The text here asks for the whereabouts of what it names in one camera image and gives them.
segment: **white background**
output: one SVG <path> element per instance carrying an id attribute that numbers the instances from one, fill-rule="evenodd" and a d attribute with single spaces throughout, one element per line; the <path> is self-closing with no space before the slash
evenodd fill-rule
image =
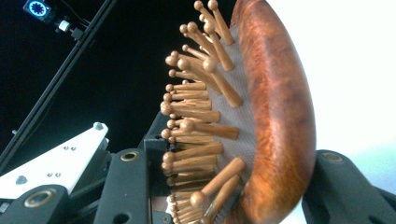
<path id="1" fill-rule="evenodd" d="M 396 193 L 396 6 L 393 1 L 268 0 L 297 48 L 319 149 L 338 151 Z M 298 207 L 282 223 L 305 223 Z"/>

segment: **white metal plate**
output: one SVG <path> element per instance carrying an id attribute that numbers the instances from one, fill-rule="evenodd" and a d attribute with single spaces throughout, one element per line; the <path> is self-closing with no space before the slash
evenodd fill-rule
<path id="1" fill-rule="evenodd" d="M 96 122 L 88 131 L 1 176 L 0 198 L 17 199 L 30 189 L 48 184 L 62 185 L 70 194 L 107 131 L 105 124 Z"/>

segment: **wooden bristle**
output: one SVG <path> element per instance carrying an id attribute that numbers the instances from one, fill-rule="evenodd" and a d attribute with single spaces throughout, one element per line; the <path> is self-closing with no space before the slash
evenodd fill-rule
<path id="1" fill-rule="evenodd" d="M 191 57 L 185 54 L 181 54 L 179 52 L 177 52 L 176 50 L 172 51 L 171 56 L 174 56 L 178 59 L 185 59 L 187 61 L 189 61 L 193 66 L 195 67 L 202 67 L 202 61 L 199 58 L 195 58 L 195 57 Z"/>
<path id="2" fill-rule="evenodd" d="M 175 128 L 176 127 L 175 120 L 174 119 L 169 119 L 168 122 L 166 122 L 166 127 L 170 128 L 170 129 Z"/>
<path id="3" fill-rule="evenodd" d="M 183 191 L 200 190 L 205 185 L 207 185 L 207 183 L 208 183 L 208 181 L 204 180 L 204 181 L 190 182 L 190 183 L 187 183 L 187 184 L 173 186 L 171 188 L 171 192 L 183 192 Z"/>
<path id="4" fill-rule="evenodd" d="M 180 93 L 179 91 L 176 91 L 176 93 L 174 94 L 166 93 L 163 95 L 163 100 L 165 102 L 180 101 L 186 99 L 207 100 L 208 93 L 207 91 L 181 91 Z"/>
<path id="5" fill-rule="evenodd" d="M 188 224 L 190 222 L 198 220 L 204 212 L 202 210 L 196 210 L 194 212 L 191 212 L 188 216 L 186 215 L 183 218 L 180 218 L 180 224 Z"/>
<path id="6" fill-rule="evenodd" d="M 215 172 L 214 165 L 197 165 L 191 167 L 183 167 L 174 169 L 170 172 L 163 172 L 166 176 L 186 174 L 186 173 L 197 173 L 197 172 Z"/>
<path id="7" fill-rule="evenodd" d="M 193 192 L 175 192 L 171 194 L 175 200 L 189 199 Z"/>
<path id="8" fill-rule="evenodd" d="M 183 209 L 186 207 L 191 207 L 191 203 L 189 200 L 184 200 L 184 201 L 176 201 L 175 206 L 177 206 L 177 209 Z"/>
<path id="9" fill-rule="evenodd" d="M 206 145 L 208 143 L 214 142 L 214 136 L 180 136 L 180 137 L 170 137 L 168 138 L 169 143 L 189 143 L 195 145 Z"/>
<path id="10" fill-rule="evenodd" d="M 183 161 L 163 162 L 162 168 L 165 172 L 172 172 L 173 170 L 183 169 L 189 166 L 216 164 L 217 161 L 216 155 L 193 157 Z"/>
<path id="11" fill-rule="evenodd" d="M 186 51 L 186 52 L 194 55 L 195 57 L 197 57 L 197 58 L 199 58 L 201 60 L 206 60 L 206 59 L 208 59 L 210 57 L 209 55 L 207 55 L 205 53 L 202 53 L 199 50 L 190 48 L 188 45 L 183 45 L 182 49 L 183 49 L 183 51 Z"/>
<path id="12" fill-rule="evenodd" d="M 224 186 L 221 187 L 218 195 L 213 200 L 212 204 L 210 204 L 209 208 L 206 210 L 204 217 L 200 220 L 200 223 L 213 223 L 221 207 L 231 197 L 233 192 L 236 190 L 236 187 L 238 187 L 240 183 L 241 177 L 239 177 L 239 175 L 235 175 L 229 181 L 227 181 Z"/>
<path id="13" fill-rule="evenodd" d="M 169 114 L 169 118 L 171 118 L 171 119 L 180 119 L 180 116 L 178 116 L 176 114 Z"/>
<path id="14" fill-rule="evenodd" d="M 182 85 L 166 85 L 167 91 L 205 91 L 206 85 L 203 82 L 186 83 Z"/>
<path id="15" fill-rule="evenodd" d="M 180 216 L 178 216 L 178 219 L 180 220 L 180 222 L 182 222 L 182 220 L 186 220 L 186 218 L 194 216 L 196 214 L 199 214 L 200 216 L 204 215 L 204 211 L 202 209 L 194 209 L 192 208 L 190 212 L 182 214 Z"/>
<path id="16" fill-rule="evenodd" d="M 200 14 L 200 15 L 199 15 L 199 21 L 201 21 L 201 22 L 208 22 L 208 20 L 205 19 L 204 14 Z"/>
<path id="17" fill-rule="evenodd" d="M 201 206 L 209 196 L 213 195 L 234 175 L 238 175 L 245 168 L 245 163 L 241 158 L 233 159 L 223 170 L 221 170 L 202 190 L 191 195 L 191 205 Z"/>
<path id="18" fill-rule="evenodd" d="M 204 37 L 213 45 L 213 40 L 210 38 L 210 36 L 207 33 L 203 33 Z"/>
<path id="19" fill-rule="evenodd" d="M 175 224 L 180 223 L 180 218 L 186 217 L 187 214 L 190 214 L 193 211 L 201 210 L 201 208 L 193 208 L 193 207 L 186 207 L 183 209 L 179 209 L 176 211 L 172 211 L 172 218 Z"/>
<path id="20" fill-rule="evenodd" d="M 189 80 L 200 80 L 195 74 L 186 71 L 178 72 L 175 69 L 169 70 L 169 77 L 181 77 Z"/>
<path id="21" fill-rule="evenodd" d="M 190 108 L 190 109 L 200 109 L 200 110 L 211 110 L 212 101 L 210 100 L 184 100 L 178 102 L 172 102 L 172 106 L 175 108 Z"/>
<path id="22" fill-rule="evenodd" d="M 239 129 L 232 126 L 219 125 L 219 124 L 206 124 L 196 123 L 191 119 L 184 119 L 180 124 L 180 130 L 182 132 L 200 132 L 213 134 L 215 136 L 236 139 L 239 135 Z"/>
<path id="23" fill-rule="evenodd" d="M 223 36 L 223 34 L 221 33 L 221 29 L 217 25 L 216 19 L 212 16 L 212 14 L 210 14 L 209 11 L 206 10 L 206 8 L 204 8 L 204 4 L 201 1 L 195 1 L 194 8 L 195 10 L 200 11 L 202 13 L 203 21 L 211 21 L 214 24 L 216 24 L 216 32 L 220 36 Z"/>
<path id="24" fill-rule="evenodd" d="M 200 133 L 200 132 L 184 132 L 183 130 L 170 130 L 170 129 L 164 129 L 161 132 L 161 137 L 163 139 L 169 139 L 170 137 L 180 137 L 180 136 L 211 136 L 210 134 L 207 133 Z"/>
<path id="25" fill-rule="evenodd" d="M 202 119 L 207 122 L 218 122 L 220 119 L 219 111 L 203 111 L 194 109 L 174 108 L 170 104 L 161 106 L 161 112 L 164 115 L 176 114 L 177 116 Z"/>
<path id="26" fill-rule="evenodd" d="M 189 33 L 189 30 L 187 29 L 187 25 L 186 24 L 181 24 L 179 30 L 185 37 L 189 37 L 189 38 L 191 38 L 192 40 L 195 41 L 194 34 L 193 33 Z"/>
<path id="27" fill-rule="evenodd" d="M 218 54 L 216 53 L 215 48 L 213 47 L 212 43 L 210 43 L 204 35 L 199 31 L 198 26 L 195 22 L 191 21 L 187 25 L 187 29 L 189 29 L 189 32 L 195 34 L 196 38 L 199 40 L 201 43 L 201 46 L 206 49 L 209 52 L 209 55 L 215 58 L 216 60 L 219 59 Z"/>
<path id="28" fill-rule="evenodd" d="M 185 59 L 179 59 L 177 62 L 177 66 L 181 70 L 185 70 L 185 71 L 194 73 L 196 76 L 198 76 L 199 79 L 201 79 L 212 90 L 214 90 L 218 93 L 221 93 L 221 90 L 220 90 L 218 84 L 216 84 L 216 81 L 213 79 L 213 77 L 210 74 L 208 74 L 207 72 L 205 72 L 203 70 L 202 66 L 200 66 L 200 67 L 193 66 L 189 61 L 187 61 Z"/>
<path id="29" fill-rule="evenodd" d="M 182 183 L 210 180 L 215 174 L 213 172 L 197 172 L 190 175 L 170 176 L 166 180 L 168 186 L 180 185 Z"/>
<path id="30" fill-rule="evenodd" d="M 207 121 L 203 120 L 203 119 L 195 119 L 195 118 L 187 118 L 187 117 L 184 117 L 184 119 L 192 119 L 194 122 L 197 122 L 197 123 L 207 123 Z M 183 122 L 183 119 L 177 120 L 177 127 L 180 126 L 181 122 Z"/>
<path id="31" fill-rule="evenodd" d="M 209 7 L 210 10 L 213 11 L 213 14 L 215 15 L 217 26 L 220 28 L 220 33 L 222 34 L 221 37 L 224 38 L 226 45 L 233 44 L 233 42 L 235 41 L 230 33 L 230 30 L 228 29 L 227 24 L 225 23 L 223 17 L 221 16 L 221 13 L 219 12 L 218 1 L 209 0 L 207 6 Z"/>
<path id="32" fill-rule="evenodd" d="M 236 90 L 230 85 L 230 83 L 225 79 L 224 75 L 218 70 L 217 62 L 214 59 L 209 59 L 204 61 L 204 69 L 213 75 L 216 83 L 224 94 L 227 102 L 232 107 L 240 106 L 243 101 Z"/>
<path id="33" fill-rule="evenodd" d="M 218 53 L 221 65 L 223 66 L 225 71 L 231 71 L 234 68 L 233 61 L 231 61 L 230 56 L 228 56 L 227 51 L 225 51 L 224 47 L 221 45 L 218 36 L 215 33 L 215 26 L 213 23 L 208 22 L 204 26 L 205 32 L 210 35 L 210 38 L 213 41 L 213 46 Z"/>
<path id="34" fill-rule="evenodd" d="M 170 66 L 177 66 L 178 57 L 173 55 L 166 57 L 165 62 Z"/>
<path id="35" fill-rule="evenodd" d="M 163 161 L 173 162 L 173 161 L 181 161 L 193 157 L 218 155 L 222 153 L 222 151 L 223 151 L 223 147 L 221 142 L 213 142 L 204 146 L 190 148 L 189 150 L 184 150 L 177 153 L 166 152 L 163 155 Z"/>
<path id="36" fill-rule="evenodd" d="M 181 143 L 178 142 L 177 143 L 177 147 L 180 148 L 181 150 L 189 150 L 195 147 L 199 147 L 199 146 L 204 146 L 210 143 L 206 143 L 206 144 L 192 144 L 192 143 Z"/>

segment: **black metal bracket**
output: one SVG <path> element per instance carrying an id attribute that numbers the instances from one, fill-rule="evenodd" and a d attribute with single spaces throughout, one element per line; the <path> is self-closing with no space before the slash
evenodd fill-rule
<path id="1" fill-rule="evenodd" d="M 396 196 L 373 187 L 346 156 L 318 150 L 315 172 L 303 197 L 308 224 L 396 223 Z"/>
<path id="2" fill-rule="evenodd" d="M 69 196 L 65 187 L 43 185 L 16 199 L 0 216 L 0 223 L 59 223 L 68 215 Z"/>
<path id="3" fill-rule="evenodd" d="M 114 155 L 93 223 L 149 223 L 148 185 L 144 150 L 125 149 Z"/>

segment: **hairbrush bristle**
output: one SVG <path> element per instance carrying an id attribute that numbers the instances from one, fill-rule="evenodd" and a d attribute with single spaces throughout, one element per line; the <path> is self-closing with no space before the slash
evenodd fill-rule
<path id="1" fill-rule="evenodd" d="M 241 158 L 233 158 L 215 174 L 218 157 L 227 148 L 223 148 L 220 141 L 215 141 L 213 135 L 237 141 L 239 129 L 216 124 L 221 112 L 212 110 L 207 91 L 217 92 L 216 96 L 225 99 L 231 107 L 238 107 L 243 101 L 218 69 L 221 67 L 221 70 L 231 71 L 234 68 L 218 34 L 227 45 L 234 40 L 230 38 L 228 27 L 224 26 L 217 2 L 211 1 L 209 4 L 215 16 L 204 8 L 201 1 L 194 4 L 195 9 L 202 13 L 206 34 L 199 30 L 195 22 L 180 26 L 180 32 L 193 39 L 203 51 L 184 45 L 182 50 L 192 56 L 174 50 L 165 60 L 170 66 L 181 70 L 170 70 L 170 77 L 189 80 L 179 85 L 167 85 L 165 89 L 168 93 L 161 103 L 163 114 L 173 115 L 167 122 L 169 129 L 163 130 L 162 137 L 177 146 L 177 151 L 163 155 L 163 172 L 169 176 L 167 184 L 173 192 L 169 201 L 173 204 L 175 223 L 199 220 L 213 223 L 221 207 L 241 183 L 239 175 L 246 166 Z"/>

